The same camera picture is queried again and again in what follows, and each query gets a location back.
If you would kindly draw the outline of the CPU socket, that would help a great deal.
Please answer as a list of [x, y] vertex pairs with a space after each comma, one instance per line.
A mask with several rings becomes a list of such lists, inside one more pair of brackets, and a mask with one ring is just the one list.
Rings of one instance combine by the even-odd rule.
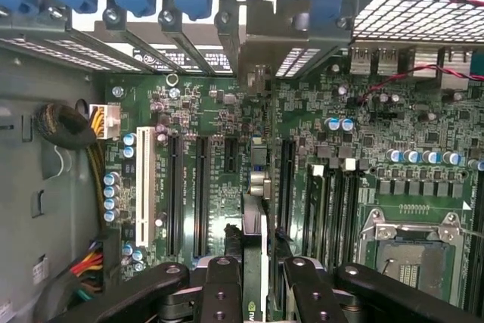
[[462, 303], [464, 231], [457, 213], [439, 223], [397, 222], [373, 208], [355, 261], [454, 306]]

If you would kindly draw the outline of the white PCI expansion slot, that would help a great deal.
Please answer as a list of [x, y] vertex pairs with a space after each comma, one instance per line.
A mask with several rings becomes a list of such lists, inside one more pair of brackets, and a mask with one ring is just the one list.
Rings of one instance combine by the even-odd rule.
[[148, 248], [155, 235], [156, 133], [154, 127], [136, 129], [135, 243]]

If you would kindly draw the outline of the short black expansion slot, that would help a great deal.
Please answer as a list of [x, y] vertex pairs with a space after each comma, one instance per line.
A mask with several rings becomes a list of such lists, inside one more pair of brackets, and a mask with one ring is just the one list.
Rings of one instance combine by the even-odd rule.
[[224, 171], [226, 173], [237, 172], [238, 140], [235, 137], [227, 137], [224, 141]]

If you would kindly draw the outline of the green Dell motherboard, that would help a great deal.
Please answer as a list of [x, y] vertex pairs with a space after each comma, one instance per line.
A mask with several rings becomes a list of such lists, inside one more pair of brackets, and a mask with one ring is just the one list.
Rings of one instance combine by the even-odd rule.
[[[484, 318], [484, 48], [444, 48], [440, 65], [414, 68], [414, 49], [398, 51], [398, 72], [350, 73], [349, 53], [309, 76], [280, 78], [278, 134], [296, 143], [293, 217], [279, 261], [278, 297], [286, 313], [284, 260], [307, 256], [332, 272], [356, 262], [361, 229], [373, 208], [397, 222], [441, 222], [457, 213], [464, 231], [463, 299]], [[413, 72], [435, 69], [435, 78]], [[237, 80], [198, 75], [114, 75], [107, 104], [120, 106], [120, 137], [106, 143], [104, 217], [120, 231], [120, 276], [162, 262], [195, 267], [225, 255], [226, 225], [241, 230], [237, 260], [244, 280], [244, 197], [250, 139], [262, 135], [264, 107]], [[155, 235], [135, 243], [136, 129], [156, 133]], [[181, 249], [167, 253], [168, 140], [183, 141]], [[196, 139], [210, 140], [208, 254], [194, 257]], [[238, 140], [237, 172], [224, 171], [224, 141]]]

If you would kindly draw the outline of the white power connector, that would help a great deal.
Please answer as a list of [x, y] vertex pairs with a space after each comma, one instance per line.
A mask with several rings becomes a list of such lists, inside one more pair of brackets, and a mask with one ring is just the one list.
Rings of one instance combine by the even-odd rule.
[[90, 104], [89, 124], [100, 140], [117, 140], [120, 137], [120, 106], [111, 104]]

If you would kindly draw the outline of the silver USB port block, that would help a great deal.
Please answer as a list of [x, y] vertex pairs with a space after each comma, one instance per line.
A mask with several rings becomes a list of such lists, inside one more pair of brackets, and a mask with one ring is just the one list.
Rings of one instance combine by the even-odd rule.
[[[442, 47], [426, 47], [426, 46], [417, 46], [414, 50], [414, 68], [428, 66], [428, 65], [440, 65], [442, 62], [440, 61], [442, 58], [442, 53], [444, 48]], [[415, 70], [413, 72], [414, 77], [420, 78], [435, 78], [437, 74], [437, 70], [435, 69], [421, 69]]]
[[372, 52], [369, 48], [352, 47], [349, 50], [350, 73], [354, 75], [370, 75]]
[[381, 76], [391, 76], [398, 72], [399, 56], [394, 48], [379, 48], [377, 50], [377, 73]]

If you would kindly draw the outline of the open black PC case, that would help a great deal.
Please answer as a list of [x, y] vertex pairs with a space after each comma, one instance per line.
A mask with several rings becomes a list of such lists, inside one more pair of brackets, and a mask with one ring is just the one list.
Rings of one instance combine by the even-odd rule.
[[[157, 0], [147, 17], [114, 0], [98, 0], [94, 14], [58, 0], [39, 0], [34, 16], [0, 6], [0, 323], [48, 323], [133, 278], [120, 276], [120, 231], [104, 217], [112, 139], [96, 138], [89, 105], [107, 104], [107, 79], [121, 74], [241, 87], [248, 1], [213, 0], [211, 17], [196, 21], [174, 0]], [[282, 78], [316, 73], [352, 47], [484, 48], [484, 0], [343, 0], [320, 30], [309, 12], [295, 24], [307, 41]]]

